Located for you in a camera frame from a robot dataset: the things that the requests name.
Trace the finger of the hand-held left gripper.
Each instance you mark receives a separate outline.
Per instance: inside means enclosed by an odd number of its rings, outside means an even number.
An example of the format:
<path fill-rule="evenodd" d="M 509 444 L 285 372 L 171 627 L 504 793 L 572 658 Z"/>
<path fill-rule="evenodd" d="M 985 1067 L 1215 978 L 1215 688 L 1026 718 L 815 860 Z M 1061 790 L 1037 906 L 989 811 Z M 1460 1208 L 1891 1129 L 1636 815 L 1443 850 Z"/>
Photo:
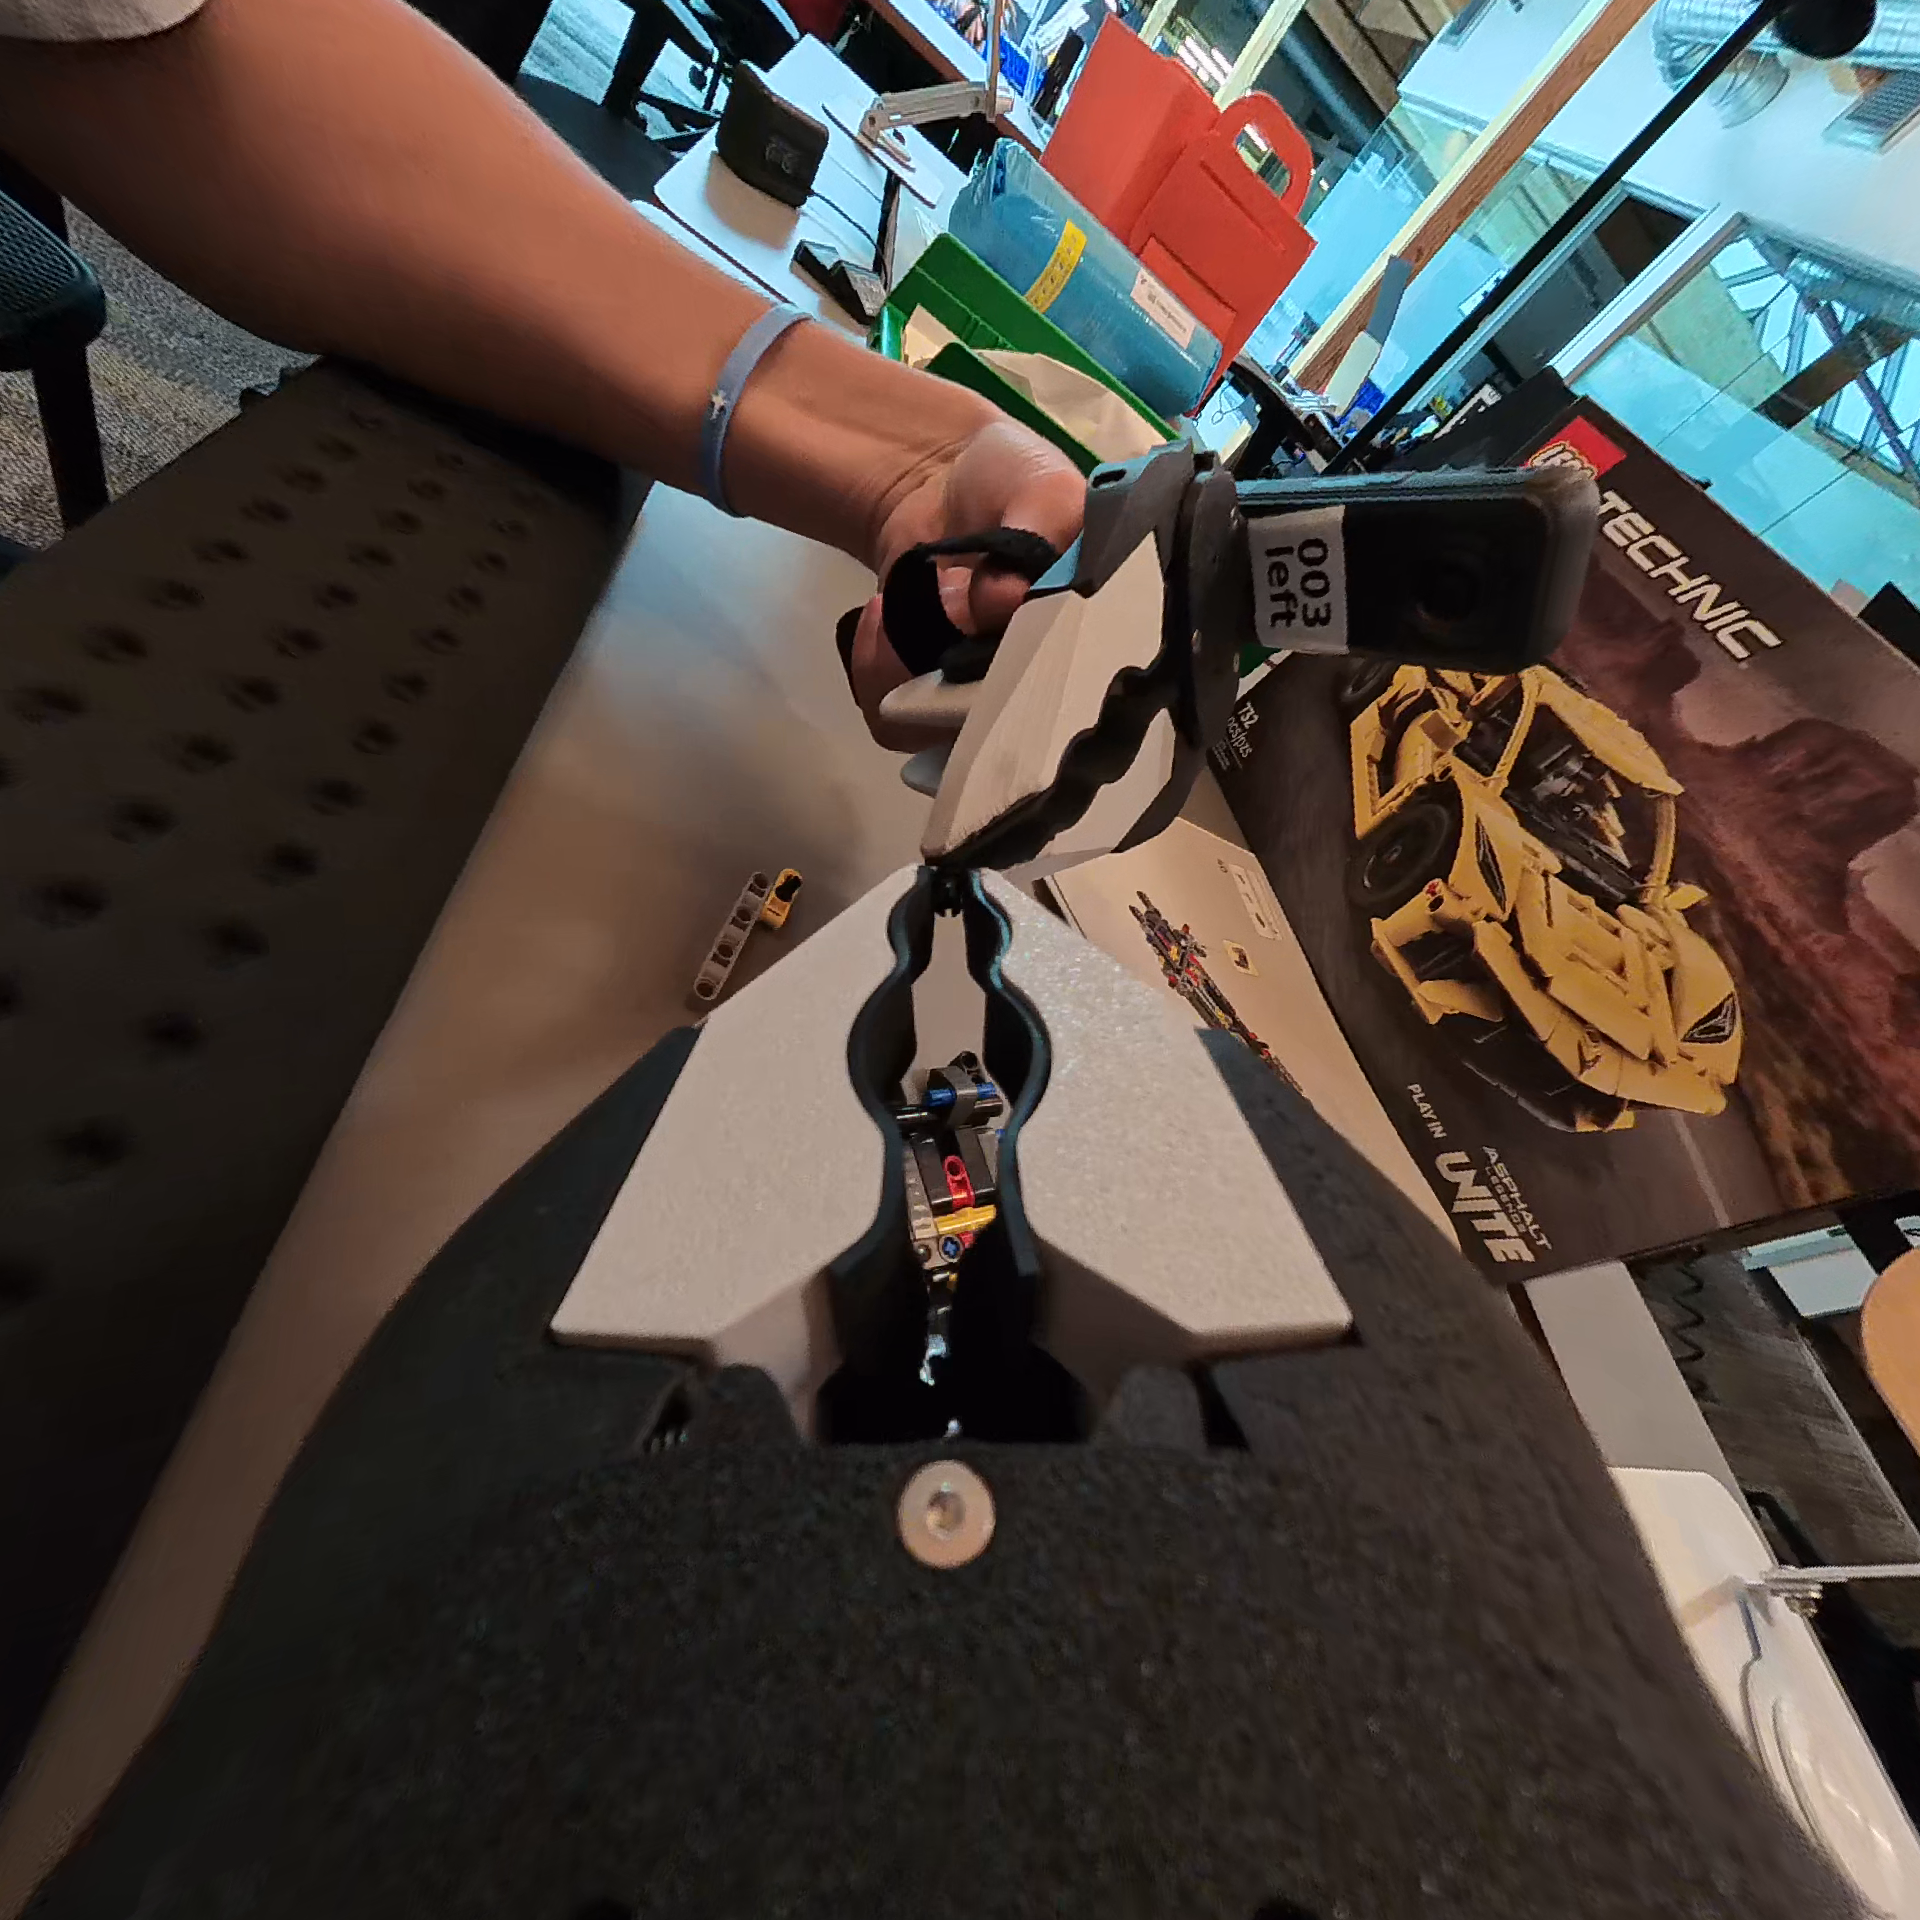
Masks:
<path fill-rule="evenodd" d="M 1156 532 L 1089 592 L 1030 594 L 1007 622 L 985 679 L 960 685 L 939 672 L 915 679 L 915 722 L 946 734 L 939 754 L 915 754 L 915 784 L 930 793 L 925 866 L 982 866 L 982 830 L 1004 805 L 1012 771 L 1007 734 L 989 719 L 996 685 L 1012 679 L 1031 695 L 1026 722 L 1056 722 L 1050 742 L 1092 719 L 1092 703 L 1116 672 L 1147 672 L 1165 649 L 1165 575 Z"/>
<path fill-rule="evenodd" d="M 1086 725 L 1050 742 L 1056 722 L 1031 731 L 1012 679 L 996 685 L 989 734 L 1007 734 L 1012 771 L 994 821 L 982 830 L 987 872 L 1061 872 L 1116 851 L 1137 821 L 1162 805 L 1178 771 L 1182 738 L 1172 695 L 1151 672 L 1116 672 L 1092 703 Z"/>

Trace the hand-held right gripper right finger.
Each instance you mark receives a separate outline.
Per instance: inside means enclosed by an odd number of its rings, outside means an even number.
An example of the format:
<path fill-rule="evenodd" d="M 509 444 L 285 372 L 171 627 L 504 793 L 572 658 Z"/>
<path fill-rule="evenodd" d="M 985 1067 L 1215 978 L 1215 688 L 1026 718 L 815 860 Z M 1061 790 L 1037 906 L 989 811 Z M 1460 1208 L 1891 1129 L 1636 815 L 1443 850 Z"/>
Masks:
<path fill-rule="evenodd" d="M 968 875 L 996 1223 L 968 1256 L 968 1438 L 1075 1441 L 1133 1370 L 1329 1346 L 1353 1316 L 1230 1077 L 1165 998 Z"/>

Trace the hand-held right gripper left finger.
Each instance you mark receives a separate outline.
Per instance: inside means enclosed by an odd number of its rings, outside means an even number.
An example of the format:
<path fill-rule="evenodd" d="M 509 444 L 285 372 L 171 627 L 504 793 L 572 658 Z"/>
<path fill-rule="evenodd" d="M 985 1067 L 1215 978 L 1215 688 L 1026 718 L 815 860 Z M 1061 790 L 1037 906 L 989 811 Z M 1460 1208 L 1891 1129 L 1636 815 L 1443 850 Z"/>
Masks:
<path fill-rule="evenodd" d="M 550 1330 L 763 1370 L 818 1426 L 852 1378 L 915 1382 L 925 1278 L 893 1103 L 937 876 L 907 866 L 700 1023 Z"/>

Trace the thin grey lego beam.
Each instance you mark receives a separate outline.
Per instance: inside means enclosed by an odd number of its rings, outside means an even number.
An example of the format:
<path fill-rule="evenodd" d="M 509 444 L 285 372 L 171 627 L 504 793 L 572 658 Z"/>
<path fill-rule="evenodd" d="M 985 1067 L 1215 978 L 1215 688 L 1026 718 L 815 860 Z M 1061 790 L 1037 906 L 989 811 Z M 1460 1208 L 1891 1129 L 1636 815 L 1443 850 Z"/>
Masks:
<path fill-rule="evenodd" d="M 724 927 L 718 928 L 715 941 L 707 944 L 707 954 L 704 954 L 700 969 L 695 972 L 695 981 L 688 990 L 688 1005 L 695 1005 L 697 1013 L 712 1010 L 728 994 L 732 972 L 739 964 L 739 954 L 746 953 L 751 931 L 763 921 L 767 889 L 771 889 L 771 875 L 751 872 L 746 876 L 746 885 L 739 887 L 739 893 L 732 896 L 732 906 L 731 906 Z"/>

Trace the person's left forearm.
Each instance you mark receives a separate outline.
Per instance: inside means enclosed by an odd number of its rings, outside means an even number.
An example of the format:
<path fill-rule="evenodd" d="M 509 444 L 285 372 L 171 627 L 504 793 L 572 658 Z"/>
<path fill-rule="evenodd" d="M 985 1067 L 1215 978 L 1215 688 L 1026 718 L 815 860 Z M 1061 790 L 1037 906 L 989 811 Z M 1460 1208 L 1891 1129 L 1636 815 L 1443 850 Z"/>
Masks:
<path fill-rule="evenodd" d="M 728 357 L 776 319 L 404 3 L 4 36 L 4 149 L 252 330 L 688 492 Z"/>

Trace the lego instruction booklet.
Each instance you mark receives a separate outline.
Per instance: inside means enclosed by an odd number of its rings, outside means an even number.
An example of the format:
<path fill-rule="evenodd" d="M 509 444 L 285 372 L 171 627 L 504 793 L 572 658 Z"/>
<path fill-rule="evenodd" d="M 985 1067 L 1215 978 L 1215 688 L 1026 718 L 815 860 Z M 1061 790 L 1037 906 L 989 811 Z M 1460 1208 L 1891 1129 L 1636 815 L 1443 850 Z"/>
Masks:
<path fill-rule="evenodd" d="M 1045 876 L 1045 889 L 1080 934 L 1156 986 L 1181 1018 L 1236 1038 L 1307 1092 L 1460 1248 L 1255 851 L 1178 821 L 1128 851 Z"/>

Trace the lego car chassis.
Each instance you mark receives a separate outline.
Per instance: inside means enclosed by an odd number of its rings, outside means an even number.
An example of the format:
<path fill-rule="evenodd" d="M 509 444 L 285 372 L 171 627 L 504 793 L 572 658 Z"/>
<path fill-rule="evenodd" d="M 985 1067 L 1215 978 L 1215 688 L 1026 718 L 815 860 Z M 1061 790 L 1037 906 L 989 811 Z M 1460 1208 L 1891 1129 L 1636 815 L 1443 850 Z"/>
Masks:
<path fill-rule="evenodd" d="M 948 1316 L 958 1268 L 996 1219 L 996 1144 L 1007 1096 L 966 1049 L 930 1067 L 915 1091 L 893 1103 L 907 1236 L 925 1292 L 925 1345 L 921 1378 L 937 1386 L 948 1361 Z"/>

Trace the black lego set box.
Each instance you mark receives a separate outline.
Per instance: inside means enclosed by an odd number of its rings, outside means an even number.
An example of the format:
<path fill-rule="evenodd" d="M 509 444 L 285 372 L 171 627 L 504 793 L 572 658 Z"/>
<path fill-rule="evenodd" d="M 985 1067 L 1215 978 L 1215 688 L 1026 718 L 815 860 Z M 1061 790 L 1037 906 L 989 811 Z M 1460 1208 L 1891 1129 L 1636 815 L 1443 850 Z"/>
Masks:
<path fill-rule="evenodd" d="M 1291 657 L 1215 780 L 1498 1282 L 1917 1185 L 1917 664 L 1592 397 L 1522 676 Z"/>

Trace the person's left hand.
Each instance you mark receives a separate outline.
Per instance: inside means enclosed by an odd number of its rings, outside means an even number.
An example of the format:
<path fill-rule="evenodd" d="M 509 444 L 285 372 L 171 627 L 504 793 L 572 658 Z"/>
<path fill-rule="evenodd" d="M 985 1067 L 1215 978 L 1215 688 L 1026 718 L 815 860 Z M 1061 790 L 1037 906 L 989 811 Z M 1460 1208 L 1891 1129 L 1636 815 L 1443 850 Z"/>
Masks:
<path fill-rule="evenodd" d="M 1030 529 L 1064 551 L 1083 529 L 1083 501 L 1086 481 L 1059 447 L 1016 421 L 994 417 L 921 453 L 907 475 L 884 487 L 871 540 L 876 582 L 880 586 L 900 552 L 923 540 L 987 526 Z M 910 682 L 889 641 L 880 594 L 858 614 L 845 672 L 868 734 L 884 750 L 912 752 L 937 742 L 937 731 L 893 725 L 880 718 L 880 700 Z"/>

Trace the white cardboard sheet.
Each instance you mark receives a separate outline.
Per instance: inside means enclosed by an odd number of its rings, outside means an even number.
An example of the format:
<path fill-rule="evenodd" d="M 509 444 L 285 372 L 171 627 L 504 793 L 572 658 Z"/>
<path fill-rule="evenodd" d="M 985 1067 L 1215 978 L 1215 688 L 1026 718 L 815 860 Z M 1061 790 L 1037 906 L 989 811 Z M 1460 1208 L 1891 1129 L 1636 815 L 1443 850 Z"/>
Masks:
<path fill-rule="evenodd" d="M 1031 351 L 974 351 L 966 341 L 907 346 L 907 363 L 958 381 L 1059 447 L 1080 471 L 1118 465 L 1174 444 L 1103 378 Z"/>

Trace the black metal pole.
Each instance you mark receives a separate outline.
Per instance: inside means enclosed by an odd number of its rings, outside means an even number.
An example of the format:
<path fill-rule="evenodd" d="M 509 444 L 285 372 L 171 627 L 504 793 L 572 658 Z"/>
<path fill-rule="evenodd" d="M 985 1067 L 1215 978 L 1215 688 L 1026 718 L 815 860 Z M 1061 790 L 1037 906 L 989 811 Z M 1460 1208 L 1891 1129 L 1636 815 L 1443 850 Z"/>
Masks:
<path fill-rule="evenodd" d="M 1814 62 L 1852 53 L 1875 24 L 1875 3 L 1753 3 L 1705 62 L 1680 84 L 1670 102 L 1596 173 L 1596 179 L 1530 240 L 1522 260 L 1443 333 L 1427 357 L 1383 397 L 1381 411 L 1329 459 L 1326 475 L 1369 465 L 1381 435 L 1410 411 L 1471 353 L 1477 353 L 1524 306 L 1555 260 L 1576 248 L 1642 159 L 1698 98 L 1753 48 L 1774 36 L 1788 51 Z"/>

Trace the green storage bin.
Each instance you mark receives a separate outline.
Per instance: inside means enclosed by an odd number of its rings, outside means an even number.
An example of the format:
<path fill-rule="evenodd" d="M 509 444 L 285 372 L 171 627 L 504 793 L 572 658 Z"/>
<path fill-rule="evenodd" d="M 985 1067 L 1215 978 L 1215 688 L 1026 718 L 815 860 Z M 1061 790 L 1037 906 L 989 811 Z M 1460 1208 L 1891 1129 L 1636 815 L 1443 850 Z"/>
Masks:
<path fill-rule="evenodd" d="M 1103 459 L 1076 440 L 1068 423 L 1040 408 L 989 353 L 1026 353 L 1064 365 L 1137 417 L 1147 447 L 1181 440 L 1181 432 L 1158 417 L 1122 378 L 1103 368 L 1089 351 L 1071 341 L 1049 314 L 1031 307 L 1004 277 L 960 248 L 951 233 L 931 236 L 915 264 L 889 291 L 868 345 L 898 363 L 907 363 L 907 333 L 912 324 L 931 333 L 925 368 L 994 397 L 1004 411 L 1061 447 L 1076 470 Z"/>

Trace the light blue roll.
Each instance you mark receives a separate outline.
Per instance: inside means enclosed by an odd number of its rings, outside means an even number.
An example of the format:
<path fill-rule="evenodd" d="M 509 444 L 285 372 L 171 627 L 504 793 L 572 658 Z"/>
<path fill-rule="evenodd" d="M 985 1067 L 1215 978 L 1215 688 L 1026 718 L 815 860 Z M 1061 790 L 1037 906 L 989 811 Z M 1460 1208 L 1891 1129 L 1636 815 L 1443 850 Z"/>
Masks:
<path fill-rule="evenodd" d="M 1218 337 L 1023 143 L 979 159 L 948 232 L 1158 417 L 1203 403 Z"/>

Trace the red plastic case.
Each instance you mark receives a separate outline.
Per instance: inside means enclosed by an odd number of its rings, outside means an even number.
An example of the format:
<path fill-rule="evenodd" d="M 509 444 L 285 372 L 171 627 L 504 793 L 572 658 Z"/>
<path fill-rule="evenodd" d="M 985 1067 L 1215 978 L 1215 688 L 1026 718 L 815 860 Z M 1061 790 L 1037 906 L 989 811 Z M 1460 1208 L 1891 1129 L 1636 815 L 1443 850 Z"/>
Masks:
<path fill-rule="evenodd" d="M 1286 109 L 1265 93 L 1218 109 L 1118 18 L 1100 24 L 1042 164 L 1212 330 L 1218 372 L 1314 248 L 1311 152 Z"/>

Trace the black pouch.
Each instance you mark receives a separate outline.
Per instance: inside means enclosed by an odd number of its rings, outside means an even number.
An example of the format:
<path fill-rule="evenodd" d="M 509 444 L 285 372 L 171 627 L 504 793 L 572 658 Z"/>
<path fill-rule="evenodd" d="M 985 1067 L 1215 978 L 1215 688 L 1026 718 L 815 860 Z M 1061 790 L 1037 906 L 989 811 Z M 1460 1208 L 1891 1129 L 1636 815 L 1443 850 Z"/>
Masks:
<path fill-rule="evenodd" d="M 765 71 L 739 62 L 715 126 L 715 153 L 756 194 L 802 207 L 831 149 L 825 126 L 771 90 Z"/>

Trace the black dimpled foam mat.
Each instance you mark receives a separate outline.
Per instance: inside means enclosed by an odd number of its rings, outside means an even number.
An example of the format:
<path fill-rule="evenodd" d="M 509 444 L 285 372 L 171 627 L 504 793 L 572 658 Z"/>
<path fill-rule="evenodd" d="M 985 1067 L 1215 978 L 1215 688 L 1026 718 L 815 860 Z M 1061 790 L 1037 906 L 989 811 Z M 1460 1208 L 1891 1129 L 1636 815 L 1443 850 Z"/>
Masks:
<path fill-rule="evenodd" d="M 4 1777 L 646 487 L 314 363 L 4 577 Z"/>

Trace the black mesh chair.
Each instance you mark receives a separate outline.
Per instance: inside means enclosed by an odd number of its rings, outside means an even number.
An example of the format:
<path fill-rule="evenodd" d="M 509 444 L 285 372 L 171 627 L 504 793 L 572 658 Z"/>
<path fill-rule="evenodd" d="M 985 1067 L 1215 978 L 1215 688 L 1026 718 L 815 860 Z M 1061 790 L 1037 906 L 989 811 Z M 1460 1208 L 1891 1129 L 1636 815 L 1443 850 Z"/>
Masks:
<path fill-rule="evenodd" d="M 4 368 L 27 368 L 36 381 L 64 529 L 80 526 L 108 503 L 87 363 L 102 324 L 102 286 L 69 244 L 64 214 L 45 220 L 36 203 L 4 194 Z"/>

